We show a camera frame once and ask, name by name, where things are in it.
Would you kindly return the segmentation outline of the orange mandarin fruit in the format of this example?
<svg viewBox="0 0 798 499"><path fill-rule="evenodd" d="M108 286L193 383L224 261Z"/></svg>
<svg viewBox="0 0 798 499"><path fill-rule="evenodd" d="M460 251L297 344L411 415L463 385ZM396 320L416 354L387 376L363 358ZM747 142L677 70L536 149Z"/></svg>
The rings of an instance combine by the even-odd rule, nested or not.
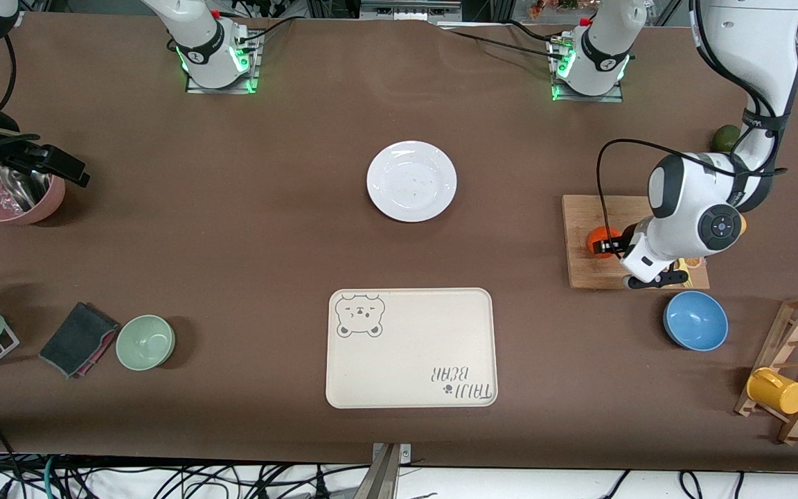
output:
<svg viewBox="0 0 798 499"><path fill-rule="evenodd" d="M621 231L617 230L617 228L611 227L608 225L599 225L599 227L593 229L586 240L586 247L589 250L590 254L595 256L598 259L608 259L611 256L617 256L617 254L598 254L598 241L602 239L608 239L611 237L618 238L621 236Z"/></svg>

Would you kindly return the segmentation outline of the white round plate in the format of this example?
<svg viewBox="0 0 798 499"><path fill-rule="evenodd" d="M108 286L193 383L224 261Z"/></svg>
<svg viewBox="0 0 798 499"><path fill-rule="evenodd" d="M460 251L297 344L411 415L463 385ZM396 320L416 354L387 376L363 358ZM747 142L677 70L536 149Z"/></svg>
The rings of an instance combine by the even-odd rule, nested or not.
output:
<svg viewBox="0 0 798 499"><path fill-rule="evenodd" d="M420 223L450 206L457 173L452 160L437 146L405 140L375 155L365 182L371 202L382 214L402 223Z"/></svg>

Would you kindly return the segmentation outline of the metal ladle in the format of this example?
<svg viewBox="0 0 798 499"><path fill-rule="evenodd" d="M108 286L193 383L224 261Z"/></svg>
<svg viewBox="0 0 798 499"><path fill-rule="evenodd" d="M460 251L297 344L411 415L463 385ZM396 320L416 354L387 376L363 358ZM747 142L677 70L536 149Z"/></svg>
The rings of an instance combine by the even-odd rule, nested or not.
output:
<svg viewBox="0 0 798 499"><path fill-rule="evenodd" d="M47 173L32 170L31 173L25 174L7 166L0 166L0 182L3 189L24 212L34 209L51 185L50 175Z"/></svg>

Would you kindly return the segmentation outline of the pink bowl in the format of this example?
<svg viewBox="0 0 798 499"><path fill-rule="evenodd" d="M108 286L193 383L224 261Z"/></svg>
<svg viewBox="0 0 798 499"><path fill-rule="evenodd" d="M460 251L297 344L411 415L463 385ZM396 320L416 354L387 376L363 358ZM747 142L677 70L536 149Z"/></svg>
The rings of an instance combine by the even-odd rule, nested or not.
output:
<svg viewBox="0 0 798 499"><path fill-rule="evenodd" d="M31 211L24 212L0 182L0 225L31 225L53 215L66 193L66 184L60 177L50 175L51 185L42 201Z"/></svg>

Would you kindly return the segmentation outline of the wooden cutting board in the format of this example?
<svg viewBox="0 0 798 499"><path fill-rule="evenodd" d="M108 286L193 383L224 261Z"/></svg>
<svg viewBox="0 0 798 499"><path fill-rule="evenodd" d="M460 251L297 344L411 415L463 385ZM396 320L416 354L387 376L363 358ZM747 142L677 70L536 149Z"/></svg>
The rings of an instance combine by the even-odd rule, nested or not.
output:
<svg viewBox="0 0 798 499"><path fill-rule="evenodd" d="M651 215L646 196L609 195L607 210L609 225L617 231ZM570 287L623 290L623 278L628 272L618 259L598 258L586 248L590 233L604 225L599 196L564 195L562 212Z"/></svg>

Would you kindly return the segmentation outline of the blue bowl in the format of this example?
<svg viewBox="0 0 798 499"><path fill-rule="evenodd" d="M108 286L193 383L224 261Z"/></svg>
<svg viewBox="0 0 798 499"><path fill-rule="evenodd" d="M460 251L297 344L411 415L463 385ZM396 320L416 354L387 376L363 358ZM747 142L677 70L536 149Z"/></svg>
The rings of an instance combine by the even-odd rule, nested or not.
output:
<svg viewBox="0 0 798 499"><path fill-rule="evenodd" d="M697 290L672 297L663 310L662 321L674 343L700 353L721 347L729 331L725 309L715 298Z"/></svg>

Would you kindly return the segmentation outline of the green lime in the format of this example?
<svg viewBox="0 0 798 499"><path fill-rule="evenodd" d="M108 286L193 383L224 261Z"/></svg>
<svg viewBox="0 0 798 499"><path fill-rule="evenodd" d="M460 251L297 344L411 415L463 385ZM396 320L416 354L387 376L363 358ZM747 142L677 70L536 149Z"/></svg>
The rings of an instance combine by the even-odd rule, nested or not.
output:
<svg viewBox="0 0 798 499"><path fill-rule="evenodd" d="M716 154L729 154L738 147L742 137L742 130L734 124L725 124L719 127L710 141L710 152Z"/></svg>

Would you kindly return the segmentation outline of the dark grey folded cloth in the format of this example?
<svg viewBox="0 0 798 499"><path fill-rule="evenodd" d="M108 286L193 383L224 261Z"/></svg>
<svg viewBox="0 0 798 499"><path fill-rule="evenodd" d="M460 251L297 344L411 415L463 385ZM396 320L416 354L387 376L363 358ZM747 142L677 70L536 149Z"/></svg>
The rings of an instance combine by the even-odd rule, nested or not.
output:
<svg viewBox="0 0 798 499"><path fill-rule="evenodd" d="M39 358L64 377L75 377L80 366L98 348L101 339L119 326L119 322L101 310L79 302L42 347Z"/></svg>

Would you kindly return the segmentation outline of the pink folded cloth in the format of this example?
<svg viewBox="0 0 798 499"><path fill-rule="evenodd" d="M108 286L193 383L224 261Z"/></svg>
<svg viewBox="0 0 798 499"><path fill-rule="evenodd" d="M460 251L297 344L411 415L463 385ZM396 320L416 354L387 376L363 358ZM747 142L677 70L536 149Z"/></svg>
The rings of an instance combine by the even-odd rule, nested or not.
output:
<svg viewBox="0 0 798 499"><path fill-rule="evenodd" d="M83 377L89 373L89 370L93 369L98 363L99 360L107 353L111 344L114 343L115 338L117 338L119 329L116 328L113 331L109 331L107 335L105 335L101 339L101 343L98 345L98 348L92 353L91 357L85 361L83 366L80 366L79 370L75 374L75 377Z"/></svg>

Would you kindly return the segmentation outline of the yellow mug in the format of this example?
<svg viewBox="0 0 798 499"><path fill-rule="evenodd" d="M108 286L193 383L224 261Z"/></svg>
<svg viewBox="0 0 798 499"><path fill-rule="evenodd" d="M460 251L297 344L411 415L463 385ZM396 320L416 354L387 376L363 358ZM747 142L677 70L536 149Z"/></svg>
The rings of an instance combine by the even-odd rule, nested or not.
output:
<svg viewBox="0 0 798 499"><path fill-rule="evenodd" d="M745 393L750 400L782 414L798 412L798 381L769 367L760 367L751 373L745 384Z"/></svg>

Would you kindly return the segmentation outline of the cream tray with bear print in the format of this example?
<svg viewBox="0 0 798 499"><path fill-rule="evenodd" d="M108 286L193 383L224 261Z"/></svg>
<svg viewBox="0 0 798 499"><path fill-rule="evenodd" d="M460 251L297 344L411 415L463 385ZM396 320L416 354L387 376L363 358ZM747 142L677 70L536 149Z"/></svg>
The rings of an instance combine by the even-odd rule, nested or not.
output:
<svg viewBox="0 0 798 499"><path fill-rule="evenodd" d="M480 408L497 398L484 288L345 288L330 297L324 392L337 410Z"/></svg>

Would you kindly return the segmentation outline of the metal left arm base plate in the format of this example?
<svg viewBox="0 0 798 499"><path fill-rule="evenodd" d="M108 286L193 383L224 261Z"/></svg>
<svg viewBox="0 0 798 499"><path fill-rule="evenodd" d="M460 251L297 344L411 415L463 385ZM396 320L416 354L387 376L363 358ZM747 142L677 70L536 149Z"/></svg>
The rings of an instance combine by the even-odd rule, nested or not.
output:
<svg viewBox="0 0 798 499"><path fill-rule="evenodd" d="M550 62L551 95L554 100L579 102L620 103L623 101L621 79L630 56L621 62L608 59L603 63L609 66L603 71L598 63L586 54L576 50L573 39L552 37L546 42L548 54L558 59Z"/></svg>

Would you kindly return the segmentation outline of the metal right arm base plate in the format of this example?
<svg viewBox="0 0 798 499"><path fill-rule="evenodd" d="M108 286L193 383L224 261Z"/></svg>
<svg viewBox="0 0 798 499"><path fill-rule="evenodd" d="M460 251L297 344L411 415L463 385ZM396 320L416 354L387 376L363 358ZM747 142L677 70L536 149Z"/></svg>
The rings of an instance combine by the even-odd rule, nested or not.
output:
<svg viewBox="0 0 798 499"><path fill-rule="evenodd" d="M255 94L260 81L262 69L265 38L244 42L237 49L231 49L230 54L234 65L238 66L238 78L230 85L219 88L201 86L187 71L186 63L181 64L186 76L187 94L230 94L247 95Z"/></svg>

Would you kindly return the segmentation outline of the aluminium frame structure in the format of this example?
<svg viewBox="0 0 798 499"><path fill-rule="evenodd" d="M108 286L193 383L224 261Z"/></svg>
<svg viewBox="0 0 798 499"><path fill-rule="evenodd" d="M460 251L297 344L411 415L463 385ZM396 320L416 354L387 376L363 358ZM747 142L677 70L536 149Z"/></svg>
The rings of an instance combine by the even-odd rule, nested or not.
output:
<svg viewBox="0 0 798 499"><path fill-rule="evenodd" d="M516 0L301 0L310 18L424 20L437 26L488 24Z"/></svg>

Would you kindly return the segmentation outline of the metal table edge bracket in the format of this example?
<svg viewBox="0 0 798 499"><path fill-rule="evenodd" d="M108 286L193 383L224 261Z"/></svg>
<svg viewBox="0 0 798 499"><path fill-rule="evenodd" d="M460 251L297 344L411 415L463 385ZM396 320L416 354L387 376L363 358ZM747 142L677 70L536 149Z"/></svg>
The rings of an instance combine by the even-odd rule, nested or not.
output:
<svg viewBox="0 0 798 499"><path fill-rule="evenodd" d="M406 464L411 464L411 444L375 444L373 464L365 476L370 479L365 499L396 499L399 471Z"/></svg>

